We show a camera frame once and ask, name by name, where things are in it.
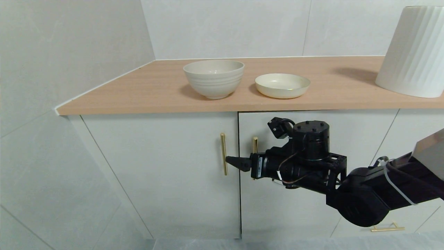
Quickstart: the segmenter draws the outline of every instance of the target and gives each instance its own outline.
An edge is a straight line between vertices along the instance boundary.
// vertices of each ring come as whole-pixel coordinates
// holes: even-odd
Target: ribbed vase
[[[375,82],[404,95],[444,91],[444,6],[405,7]]]

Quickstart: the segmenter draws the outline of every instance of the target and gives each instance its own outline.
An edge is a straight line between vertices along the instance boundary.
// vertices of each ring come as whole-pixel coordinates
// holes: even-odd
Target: wooden countertop
[[[242,58],[245,72],[230,96],[210,100],[188,84],[183,66],[196,60],[154,61],[62,106],[60,115],[187,113],[320,109],[443,109],[444,95],[419,98],[375,85],[383,56]],[[307,77],[299,98],[279,100],[260,94],[254,79],[267,73]]]

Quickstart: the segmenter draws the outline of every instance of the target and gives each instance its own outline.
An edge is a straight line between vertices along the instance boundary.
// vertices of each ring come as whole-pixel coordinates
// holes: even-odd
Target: black robot arm segment
[[[390,210],[438,197],[444,199],[444,181],[441,180],[444,176],[436,175],[442,169],[441,162],[435,161],[431,171],[409,153],[388,161],[385,165],[389,170],[387,177],[383,165],[354,169],[346,176],[347,157],[329,151],[326,122],[295,124],[292,120],[275,117],[268,126],[276,138],[288,137],[283,147],[252,153],[249,158],[228,156],[226,161],[241,171],[251,171],[254,179],[271,178],[281,181],[287,189],[301,187],[325,194],[326,204],[355,225],[373,226]],[[443,152],[436,146],[434,150]]]

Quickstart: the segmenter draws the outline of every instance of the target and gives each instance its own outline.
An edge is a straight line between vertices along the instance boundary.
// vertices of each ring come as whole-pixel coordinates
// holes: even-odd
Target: cabinet handle
[[[253,153],[257,153],[258,152],[258,138],[255,136],[253,137]]]
[[[223,172],[228,175],[228,168],[226,166],[226,145],[225,145],[225,134],[221,133],[221,143],[222,143],[222,160],[223,160]]]
[[[387,232],[387,231],[400,231],[405,230],[405,227],[400,227],[396,222],[393,222],[392,225],[395,227],[384,227],[384,228],[377,228],[376,226],[373,226],[373,229],[371,229],[371,232]]]

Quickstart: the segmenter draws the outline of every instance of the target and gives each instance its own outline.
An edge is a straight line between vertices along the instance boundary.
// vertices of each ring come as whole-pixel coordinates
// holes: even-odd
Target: white bowl
[[[183,67],[191,87],[209,99],[220,99],[236,90],[245,65],[233,60],[206,60]]]
[[[310,85],[310,80],[305,77],[280,73],[258,76],[255,82],[260,93],[279,99],[300,97]]]

